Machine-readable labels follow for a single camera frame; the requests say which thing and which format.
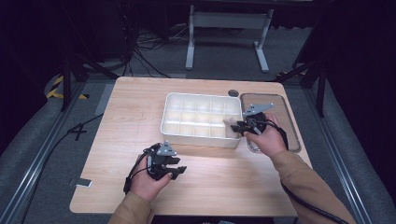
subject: beige jacket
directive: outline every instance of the beige jacket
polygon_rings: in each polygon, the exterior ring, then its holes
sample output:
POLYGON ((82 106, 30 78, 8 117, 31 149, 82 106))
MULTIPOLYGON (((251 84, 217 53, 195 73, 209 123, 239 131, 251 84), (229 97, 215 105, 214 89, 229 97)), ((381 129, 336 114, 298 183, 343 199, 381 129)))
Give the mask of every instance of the beige jacket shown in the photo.
MULTIPOLYGON (((337 199, 323 179, 298 155, 288 151, 277 153, 272 161, 279 171, 282 183, 307 203, 340 217, 348 223, 356 223, 346 207, 337 199)), ((334 223, 291 200, 299 221, 308 223, 334 223)), ((147 224, 151 221, 149 202, 129 192, 114 212, 109 223, 147 224)))

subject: wooden table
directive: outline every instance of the wooden table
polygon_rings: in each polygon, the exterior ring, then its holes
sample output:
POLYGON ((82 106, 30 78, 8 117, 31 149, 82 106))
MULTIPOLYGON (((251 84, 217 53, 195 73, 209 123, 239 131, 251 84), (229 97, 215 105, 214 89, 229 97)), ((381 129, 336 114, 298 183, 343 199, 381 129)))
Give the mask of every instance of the wooden table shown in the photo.
MULTIPOLYGON (((164 141, 160 125, 169 92, 228 95, 231 89, 279 94, 290 108, 279 83, 120 77, 81 174, 92 185, 76 188, 71 211, 114 212, 137 156, 164 141)), ((290 115, 302 147, 299 155, 311 165, 291 109, 290 115)), ((171 145, 181 158, 179 166, 188 168, 152 203, 156 215, 296 216, 273 164, 265 155, 250 152, 246 138, 237 148, 171 145)))

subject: metal frame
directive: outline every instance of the metal frame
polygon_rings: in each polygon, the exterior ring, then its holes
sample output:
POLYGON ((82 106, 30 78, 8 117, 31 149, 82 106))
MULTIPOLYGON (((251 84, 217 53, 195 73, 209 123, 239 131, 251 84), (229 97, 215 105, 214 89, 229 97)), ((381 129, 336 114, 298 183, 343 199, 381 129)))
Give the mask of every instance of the metal frame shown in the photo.
POLYGON ((323 133, 323 136, 325 137, 326 143, 329 148, 329 156, 332 160, 332 164, 344 188, 346 196, 349 199, 349 203, 355 214, 357 223, 360 224, 373 223, 363 204, 363 201, 361 200, 361 196, 359 195, 355 182, 353 181, 352 176, 350 175, 347 166, 341 157, 338 147, 332 138, 332 134, 329 131, 326 121, 318 113, 316 109, 316 99, 313 92, 307 89, 303 89, 303 91, 305 97, 308 100, 309 106, 315 115, 315 119, 318 122, 318 125, 323 133))
POLYGON ((70 113, 74 103, 78 100, 78 97, 81 95, 84 87, 85 83, 83 82, 78 82, 76 84, 69 106, 64 110, 64 112, 60 112, 58 118, 55 120, 49 135, 47 136, 40 150, 37 152, 37 155, 35 156, 35 159, 33 160, 29 169, 26 171, 22 182, 15 191, 14 196, 9 202, 6 210, 3 212, 3 215, 0 217, 0 224, 13 223, 14 219, 20 212, 26 199, 31 194, 35 183, 38 181, 40 171, 44 168, 45 160, 50 155, 51 150, 56 143, 59 131, 62 129, 68 114, 70 113))
POLYGON ((243 14, 243 13, 217 13, 217 12, 195 12, 194 5, 190 6, 189 19, 189 46, 187 49, 186 69, 191 70, 194 60, 194 28, 195 27, 223 27, 242 29, 261 29, 262 34, 259 41, 254 42, 254 49, 260 62, 260 67, 264 73, 269 72, 267 61, 265 60, 262 46, 268 33, 273 10, 268 10, 267 14, 243 14))

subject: white plastic organizer tray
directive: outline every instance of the white plastic organizer tray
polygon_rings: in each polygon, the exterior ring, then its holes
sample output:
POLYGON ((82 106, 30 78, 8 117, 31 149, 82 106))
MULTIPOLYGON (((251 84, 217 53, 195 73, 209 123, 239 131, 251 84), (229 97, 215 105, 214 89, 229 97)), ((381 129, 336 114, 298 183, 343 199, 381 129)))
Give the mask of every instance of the white plastic organizer tray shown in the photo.
POLYGON ((169 93, 161 132, 170 144, 237 147, 241 138, 227 138, 223 119, 242 120, 236 97, 169 93))

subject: black cable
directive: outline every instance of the black cable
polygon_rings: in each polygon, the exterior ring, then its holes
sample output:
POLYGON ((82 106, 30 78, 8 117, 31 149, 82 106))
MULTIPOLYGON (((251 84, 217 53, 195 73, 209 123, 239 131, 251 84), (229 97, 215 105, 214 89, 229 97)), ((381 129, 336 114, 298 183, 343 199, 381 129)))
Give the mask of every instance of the black cable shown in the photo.
POLYGON ((89 120, 87 120, 87 121, 85 121, 85 122, 83 122, 83 123, 80 123, 80 124, 76 125, 75 127, 71 128, 71 129, 69 129, 69 130, 67 131, 67 133, 66 133, 64 136, 62 136, 61 139, 59 139, 58 142, 56 142, 55 145, 51 148, 51 150, 50 150, 50 152, 49 152, 47 158, 46 158, 46 159, 44 160, 44 162, 43 162, 43 166, 40 168, 40 170, 39 170, 39 172, 38 172, 36 182, 34 183, 33 191, 32 191, 31 194, 30 194, 29 201, 28 201, 28 203, 27 203, 27 205, 26 205, 26 208, 25 208, 25 210, 24 210, 24 212, 23 212, 23 216, 22 216, 22 219, 21 219, 21 224, 24 223, 24 220, 26 219, 26 216, 27 216, 27 213, 28 213, 28 211, 29 211, 30 205, 32 204, 33 198, 35 197, 35 192, 37 191, 38 182, 40 181, 40 178, 41 178, 41 176, 42 176, 42 174, 43 174, 43 171, 44 171, 44 169, 45 169, 45 167, 46 167, 46 165, 47 165, 47 162, 49 161, 50 156, 52 155, 54 149, 55 149, 55 148, 62 142, 62 140, 64 140, 64 139, 66 138, 66 136, 69 135, 71 132, 75 131, 75 130, 78 129, 79 127, 84 126, 85 124, 87 124, 87 123, 89 123, 89 122, 91 122, 91 121, 93 121, 93 120, 95 120, 95 119, 98 119, 98 118, 100 118, 100 117, 102 117, 102 116, 103 116, 103 114, 98 115, 98 116, 94 117, 93 119, 89 119, 89 120))
POLYGON ((128 66, 129 66, 129 72, 131 73, 131 77, 132 77, 134 73, 132 73, 131 61, 128 62, 128 66))
POLYGON ((141 170, 138 170, 138 171, 136 171, 136 173, 134 173, 132 176, 131 176, 131 179, 134 179, 134 177, 137 175, 137 174, 139 174, 140 172, 142 172, 142 171, 145 171, 145 170, 147 170, 148 168, 150 168, 151 166, 149 166, 149 167, 146 167, 146 168, 143 168, 143 169, 141 169, 141 170))
POLYGON ((236 36, 236 35, 240 35, 242 33, 243 29, 233 29, 233 28, 221 28, 218 29, 221 33, 224 33, 226 35, 230 35, 230 36, 236 36))
POLYGON ((127 66, 128 66, 128 63, 125 64, 124 70, 123 70, 122 75, 121 75, 122 77, 125 76, 125 72, 126 72, 126 67, 127 66))
MULTIPOLYGON (((126 58, 126 60, 124 60, 121 63, 110 65, 110 66, 107 66, 107 67, 104 67, 104 68, 106 70, 108 70, 108 71, 114 71, 116 69, 119 69, 119 68, 123 67, 125 64, 127 64, 131 60, 131 56, 126 56, 125 58, 126 58)), ((85 71, 87 71, 89 73, 100 73, 100 71, 98 71, 98 70, 96 70, 94 68, 91 68, 91 67, 84 67, 84 69, 85 69, 85 71)))
POLYGON ((282 185, 283 190, 285 190, 285 192, 297 203, 299 203, 300 205, 304 206, 305 208, 323 216, 328 218, 329 220, 335 222, 335 223, 340 223, 340 224, 347 224, 347 222, 343 219, 341 219, 340 217, 337 217, 331 213, 328 213, 326 211, 321 210, 320 208, 315 207, 314 205, 307 203, 306 201, 304 201, 303 199, 299 198, 297 195, 293 194, 288 188, 286 188, 286 186, 281 182, 280 183, 282 185))
POLYGON ((156 67, 154 67, 154 65, 152 65, 151 63, 149 63, 149 62, 145 59, 145 57, 143 57, 142 53, 141 53, 139 50, 134 49, 134 52, 135 52, 137 55, 139 55, 139 57, 140 57, 141 59, 143 59, 143 61, 145 61, 146 63, 148 63, 148 65, 150 65, 150 66, 151 66, 155 71, 157 71, 160 75, 163 75, 164 77, 169 77, 168 75, 166 75, 166 74, 160 72, 156 67))
POLYGON ((142 64, 143 67, 146 68, 146 70, 148 71, 148 75, 149 75, 149 76, 155 77, 155 76, 153 76, 153 75, 150 73, 149 69, 143 64, 143 62, 142 62, 140 59, 138 59, 136 56, 134 56, 134 57, 142 64))
POLYGON ((176 40, 173 41, 165 41, 163 40, 161 37, 154 35, 153 33, 149 33, 149 32, 144 32, 144 33, 140 33, 136 39, 136 47, 140 50, 144 50, 144 51, 149 51, 149 50, 153 50, 153 49, 160 49, 165 45, 168 44, 173 44, 176 43, 177 41, 183 39, 183 34, 186 33, 186 31, 188 31, 188 26, 183 28, 181 31, 179 31, 178 33, 176 33, 174 36, 169 36, 169 38, 175 38, 176 40), (152 43, 152 45, 150 47, 144 47, 141 46, 140 44, 147 44, 147 43, 152 43))
POLYGON ((128 174, 128 177, 132 179, 134 177, 134 170, 136 167, 139 165, 139 163, 145 158, 145 156, 148 154, 147 150, 143 150, 143 154, 137 159, 136 163, 134 164, 134 167, 132 167, 131 172, 128 174))

